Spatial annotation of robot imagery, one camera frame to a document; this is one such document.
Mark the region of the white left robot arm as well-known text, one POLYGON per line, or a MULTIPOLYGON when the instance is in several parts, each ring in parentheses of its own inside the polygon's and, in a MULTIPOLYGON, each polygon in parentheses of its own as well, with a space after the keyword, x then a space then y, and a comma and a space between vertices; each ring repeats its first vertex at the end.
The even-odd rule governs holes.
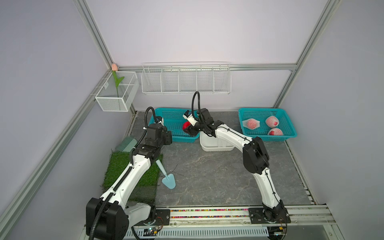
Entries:
POLYGON ((86 234, 90 240, 122 240, 136 224, 155 221, 154 206, 137 203, 127 207, 134 188, 152 164, 164 174, 164 184, 169 189, 175 188, 175 177, 167 174, 160 161, 162 147, 173 142, 171 131, 163 122, 151 124, 145 130, 145 142, 132 148, 130 162, 118 179, 100 198, 87 203, 86 234))

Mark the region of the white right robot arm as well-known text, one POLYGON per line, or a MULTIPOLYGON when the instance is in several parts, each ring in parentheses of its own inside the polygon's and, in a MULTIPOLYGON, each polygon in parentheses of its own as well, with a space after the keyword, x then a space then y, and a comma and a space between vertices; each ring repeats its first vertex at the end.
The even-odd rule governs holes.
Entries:
POLYGON ((183 125, 183 131, 188 135, 193 137, 198 133, 205 133, 208 137, 225 141, 242 152, 243 165, 254 176, 260 190, 263 214, 268 223, 291 222, 288 210, 274 186, 269 168, 270 157, 261 138, 247 137, 222 121, 214 121, 205 108, 197 111, 197 116, 187 110, 183 118, 187 121, 183 125))

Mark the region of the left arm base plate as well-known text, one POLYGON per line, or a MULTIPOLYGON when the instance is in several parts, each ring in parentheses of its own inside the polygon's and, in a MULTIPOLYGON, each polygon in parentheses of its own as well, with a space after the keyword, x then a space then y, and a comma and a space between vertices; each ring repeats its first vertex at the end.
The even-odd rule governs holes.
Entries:
POLYGON ((135 226, 168 226, 171 220, 170 209, 156 209, 155 212, 150 213, 148 219, 139 222, 135 226))

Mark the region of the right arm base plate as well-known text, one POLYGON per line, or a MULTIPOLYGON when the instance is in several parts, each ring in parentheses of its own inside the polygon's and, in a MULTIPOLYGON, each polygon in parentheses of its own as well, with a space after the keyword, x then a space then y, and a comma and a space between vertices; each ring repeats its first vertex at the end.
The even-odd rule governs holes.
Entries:
POLYGON ((252 224, 289 224, 291 218, 288 210, 281 205, 274 208, 266 206, 260 208, 249 208, 249 216, 252 224))

